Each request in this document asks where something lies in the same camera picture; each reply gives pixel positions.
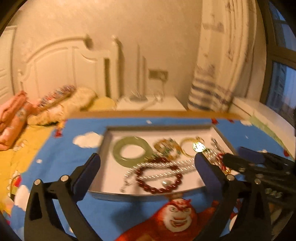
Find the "striped curtain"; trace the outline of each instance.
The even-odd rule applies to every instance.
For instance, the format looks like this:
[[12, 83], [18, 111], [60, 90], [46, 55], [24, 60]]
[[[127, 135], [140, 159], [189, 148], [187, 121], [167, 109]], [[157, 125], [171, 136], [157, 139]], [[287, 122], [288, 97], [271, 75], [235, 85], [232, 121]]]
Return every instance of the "striped curtain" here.
[[257, 29], [256, 0], [203, 0], [190, 110], [227, 111], [248, 86]]

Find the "gold pendant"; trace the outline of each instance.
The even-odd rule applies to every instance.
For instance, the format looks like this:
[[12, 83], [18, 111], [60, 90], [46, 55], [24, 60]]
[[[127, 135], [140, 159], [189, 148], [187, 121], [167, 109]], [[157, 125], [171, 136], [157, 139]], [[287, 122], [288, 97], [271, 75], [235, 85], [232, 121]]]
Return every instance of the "gold pendant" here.
[[194, 142], [192, 147], [193, 150], [195, 150], [197, 153], [203, 152], [206, 149], [204, 144], [202, 144], [201, 142]]

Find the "pink pillow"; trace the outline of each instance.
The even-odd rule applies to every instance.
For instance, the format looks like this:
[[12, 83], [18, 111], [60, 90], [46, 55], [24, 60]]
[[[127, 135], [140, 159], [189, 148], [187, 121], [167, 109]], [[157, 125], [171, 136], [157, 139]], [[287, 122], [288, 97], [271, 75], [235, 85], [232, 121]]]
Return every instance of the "pink pillow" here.
[[27, 93], [20, 91], [6, 103], [0, 106], [0, 133], [9, 125], [15, 114], [27, 101]]
[[26, 102], [16, 113], [8, 127], [0, 135], [0, 150], [8, 150], [20, 135], [28, 115], [31, 114], [33, 105]]

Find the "metal screw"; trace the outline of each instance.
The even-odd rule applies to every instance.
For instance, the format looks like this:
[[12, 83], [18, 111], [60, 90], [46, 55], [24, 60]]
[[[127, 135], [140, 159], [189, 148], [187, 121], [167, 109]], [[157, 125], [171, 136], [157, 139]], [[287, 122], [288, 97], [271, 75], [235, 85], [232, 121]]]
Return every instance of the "metal screw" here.
[[259, 185], [259, 184], [261, 184], [261, 181], [258, 178], [256, 178], [255, 183]]
[[272, 189], [271, 189], [271, 188], [266, 188], [266, 189], [265, 189], [265, 193], [266, 193], [266, 194], [270, 194], [271, 192], [272, 192]]
[[263, 178], [264, 175], [263, 175], [263, 174], [256, 174], [256, 177], [257, 177], [257, 178]]
[[37, 185], [39, 185], [41, 183], [41, 180], [40, 179], [37, 179], [37, 180], [35, 180], [35, 182], [34, 182], [34, 184], [37, 186]]
[[68, 175], [64, 175], [64, 176], [61, 177], [61, 181], [62, 181], [62, 182], [65, 182], [65, 181], [67, 181], [68, 179], [69, 179], [69, 176], [68, 176]]
[[276, 198], [280, 198], [280, 197], [282, 197], [282, 195], [283, 195], [282, 192], [278, 192], [278, 193], [276, 193]]
[[245, 172], [245, 171], [246, 171], [246, 169], [244, 167], [239, 168], [239, 172]]
[[228, 174], [226, 176], [226, 178], [227, 178], [228, 181], [233, 181], [235, 179], [234, 175], [231, 175], [231, 174]]

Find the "white door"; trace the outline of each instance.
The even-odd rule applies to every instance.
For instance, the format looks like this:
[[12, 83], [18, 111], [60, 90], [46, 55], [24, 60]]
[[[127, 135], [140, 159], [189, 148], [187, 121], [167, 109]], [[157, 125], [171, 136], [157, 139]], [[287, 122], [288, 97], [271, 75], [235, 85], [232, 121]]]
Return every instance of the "white door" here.
[[15, 26], [6, 27], [0, 36], [0, 105], [10, 99], [14, 94], [11, 58], [15, 29]]

